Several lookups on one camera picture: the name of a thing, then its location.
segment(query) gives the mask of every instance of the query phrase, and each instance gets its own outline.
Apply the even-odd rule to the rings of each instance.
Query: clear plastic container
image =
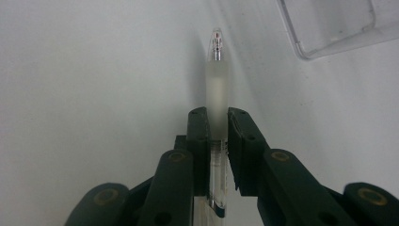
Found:
[[[305,59],[399,38],[399,0],[278,0]]]

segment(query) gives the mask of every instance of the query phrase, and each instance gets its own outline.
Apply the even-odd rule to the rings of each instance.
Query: white surface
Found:
[[[272,147],[338,191],[364,181],[399,197],[399,40],[306,62],[272,0],[1,1],[0,225],[62,225],[94,186],[152,176],[205,104],[215,26],[231,105]],[[261,224],[232,185],[227,221]]]

